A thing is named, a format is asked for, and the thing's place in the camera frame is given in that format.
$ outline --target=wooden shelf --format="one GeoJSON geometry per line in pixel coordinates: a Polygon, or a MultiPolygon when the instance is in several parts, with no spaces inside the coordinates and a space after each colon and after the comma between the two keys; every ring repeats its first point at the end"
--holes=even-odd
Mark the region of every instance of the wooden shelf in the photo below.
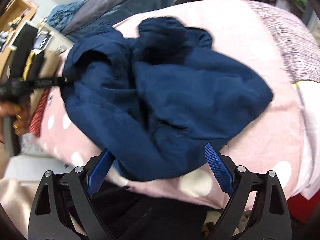
{"type": "MultiPolygon", "coordinates": [[[[21,16],[26,9],[28,9],[29,11],[21,20],[20,24],[14,32],[18,31],[25,21],[31,20],[34,17],[37,12],[37,8],[28,4],[25,0],[12,0],[12,2],[6,8],[6,11],[2,15],[2,17],[0,18],[0,32],[10,30],[8,23],[21,16]]],[[[10,43],[13,37],[14,33],[7,40],[7,43],[10,43]]],[[[2,71],[8,61],[8,58],[10,57],[10,53],[11,49],[8,46],[6,46],[4,51],[0,53],[0,75],[2,75],[2,71]]]]}

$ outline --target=navy blue garment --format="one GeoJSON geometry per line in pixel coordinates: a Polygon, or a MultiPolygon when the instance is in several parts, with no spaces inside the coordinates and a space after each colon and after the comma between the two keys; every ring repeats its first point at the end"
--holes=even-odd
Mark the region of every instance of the navy blue garment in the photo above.
{"type": "Polygon", "coordinates": [[[65,62],[63,75],[81,78],[61,87],[72,122],[128,179],[199,168],[208,142],[221,149],[272,100],[253,70],[211,50],[204,30],[162,17],[142,21],[139,34],[125,39],[100,24],[65,62]]]}

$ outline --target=pink bed sheet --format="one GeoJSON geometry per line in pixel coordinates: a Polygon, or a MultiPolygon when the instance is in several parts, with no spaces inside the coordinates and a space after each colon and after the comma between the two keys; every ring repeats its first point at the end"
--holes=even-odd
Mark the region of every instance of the pink bed sheet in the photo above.
{"type": "MultiPolygon", "coordinates": [[[[213,50],[235,58],[255,70],[273,90],[274,99],[265,112],[233,138],[222,153],[252,172],[274,170],[289,198],[296,188],[303,151],[302,118],[282,57],[260,18],[241,0],[206,0],[137,14],[115,25],[124,37],[137,37],[137,25],[149,17],[173,16],[185,24],[204,28],[214,36],[213,50]]],[[[63,63],[67,57],[62,55],[63,63]]],[[[59,88],[49,96],[39,144],[50,155],[75,166],[84,165],[100,150],[70,121],[59,88]]],[[[155,197],[223,208],[228,195],[220,190],[209,166],[179,178],[150,182],[128,181],[114,168],[108,179],[132,191],[155,197]]],[[[247,209],[252,208],[251,194],[247,209]]]]}

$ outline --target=bed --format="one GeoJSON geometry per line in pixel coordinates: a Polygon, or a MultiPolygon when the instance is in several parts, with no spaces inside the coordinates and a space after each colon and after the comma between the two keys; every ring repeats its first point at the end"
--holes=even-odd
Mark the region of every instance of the bed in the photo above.
{"type": "MultiPolygon", "coordinates": [[[[160,16],[174,16],[186,26],[208,30],[215,39],[213,50],[248,65],[273,90],[274,100],[267,110],[222,153],[250,171],[276,171],[287,198],[298,193],[312,197],[320,188],[319,111],[310,91],[319,87],[320,50],[303,23],[288,12],[259,2],[206,0],[137,14],[114,27],[124,37],[136,37],[136,26],[143,19],[160,16]]],[[[67,55],[68,51],[61,56],[60,73],[67,55]]],[[[84,165],[100,153],[68,118],[59,88],[50,93],[38,142],[51,156],[74,166],[84,165]]],[[[135,192],[214,208],[222,208],[228,201],[207,164],[179,178],[150,182],[129,181],[111,168],[107,179],[135,192]]],[[[247,209],[252,208],[253,197],[247,209]]]]}

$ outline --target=human hand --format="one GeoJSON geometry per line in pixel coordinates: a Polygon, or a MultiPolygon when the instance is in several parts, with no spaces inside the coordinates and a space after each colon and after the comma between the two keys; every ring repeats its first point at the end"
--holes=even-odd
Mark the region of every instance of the human hand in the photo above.
{"type": "Polygon", "coordinates": [[[17,120],[13,123],[16,135],[20,136],[29,129],[30,122],[30,100],[18,106],[9,101],[0,102],[0,141],[4,142],[3,117],[6,115],[16,116],[17,120]]]}

